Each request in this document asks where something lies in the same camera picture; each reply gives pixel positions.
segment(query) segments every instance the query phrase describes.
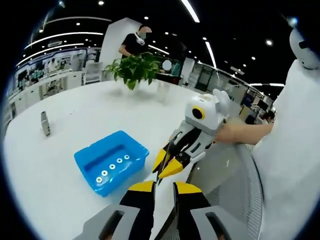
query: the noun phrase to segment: white pillar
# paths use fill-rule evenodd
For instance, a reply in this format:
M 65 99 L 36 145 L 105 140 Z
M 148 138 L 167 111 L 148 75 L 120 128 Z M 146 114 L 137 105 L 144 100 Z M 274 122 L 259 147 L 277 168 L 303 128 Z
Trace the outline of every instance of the white pillar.
M 99 58 L 99 62 L 103 62 L 103 70 L 115 59 L 122 57 L 122 54 L 118 52 L 122 42 L 128 34 L 137 32 L 140 25 L 141 23 L 126 17 L 108 26 L 104 35 Z
M 181 74 L 183 75 L 183 83 L 189 80 L 192 69 L 194 68 L 195 60 L 186 57 L 183 63 Z

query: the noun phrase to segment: yellow robot finger tip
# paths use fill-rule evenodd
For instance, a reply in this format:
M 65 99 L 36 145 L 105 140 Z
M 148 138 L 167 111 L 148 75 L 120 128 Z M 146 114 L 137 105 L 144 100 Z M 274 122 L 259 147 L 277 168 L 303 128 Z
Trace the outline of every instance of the yellow robot finger tip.
M 200 188 L 189 183 L 176 181 L 173 184 L 175 184 L 178 194 L 195 194 L 202 192 Z
M 172 161 L 166 166 L 163 171 L 159 174 L 159 179 L 163 179 L 165 177 L 169 177 L 171 175 L 182 172 L 184 167 L 177 159 L 172 159 Z
M 158 153 L 158 155 L 156 156 L 153 168 L 152 168 L 152 172 L 154 172 L 157 167 L 160 165 L 160 163 L 164 160 L 165 156 L 166 156 L 166 150 L 161 149 Z
M 152 192 L 155 183 L 156 182 L 154 181 L 138 182 L 130 187 L 129 190 L 136 192 Z

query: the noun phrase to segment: white round table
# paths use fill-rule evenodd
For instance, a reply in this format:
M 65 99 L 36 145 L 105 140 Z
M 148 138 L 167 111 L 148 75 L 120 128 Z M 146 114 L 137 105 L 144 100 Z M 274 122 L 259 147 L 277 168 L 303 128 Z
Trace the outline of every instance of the white round table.
M 7 177 L 25 219 L 45 240 L 71 240 L 83 224 L 109 204 L 117 204 L 137 182 L 156 180 L 152 166 L 158 151 L 185 116 L 187 101 L 198 93 L 169 84 L 159 100 L 158 81 L 124 94 L 107 81 L 58 93 L 26 109 L 9 124 L 4 139 Z M 46 111 L 51 135 L 42 131 Z M 81 174 L 74 153 L 123 130 L 150 154 L 145 167 L 108 197 L 97 195 Z M 173 182 L 185 182 L 192 166 L 165 178 L 156 188 L 154 239 L 174 206 Z

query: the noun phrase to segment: robotic hand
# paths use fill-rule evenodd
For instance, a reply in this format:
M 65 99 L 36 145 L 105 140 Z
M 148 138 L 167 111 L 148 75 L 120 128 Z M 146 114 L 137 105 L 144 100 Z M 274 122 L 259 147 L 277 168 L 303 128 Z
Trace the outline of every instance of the robotic hand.
M 155 159 L 152 172 L 157 172 L 157 178 L 177 174 L 188 164 L 203 159 L 229 108 L 230 99 L 225 91 L 214 89 L 212 94 L 194 96 L 186 106 L 185 120 Z

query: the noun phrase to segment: green leaves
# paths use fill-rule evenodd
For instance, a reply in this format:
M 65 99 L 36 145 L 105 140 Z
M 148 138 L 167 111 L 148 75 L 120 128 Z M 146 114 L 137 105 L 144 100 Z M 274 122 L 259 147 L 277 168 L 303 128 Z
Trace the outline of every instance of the green leaves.
M 112 64 L 105 67 L 107 73 L 114 74 L 114 80 L 118 77 L 123 78 L 124 84 L 129 89 L 133 90 L 136 86 L 136 81 L 147 80 L 149 85 L 156 77 L 159 71 L 160 61 L 149 54 L 131 55 L 124 59 L 115 59 Z
M 130 90 L 133 90 L 136 86 L 136 80 L 129 80 L 126 82 L 126 85 Z

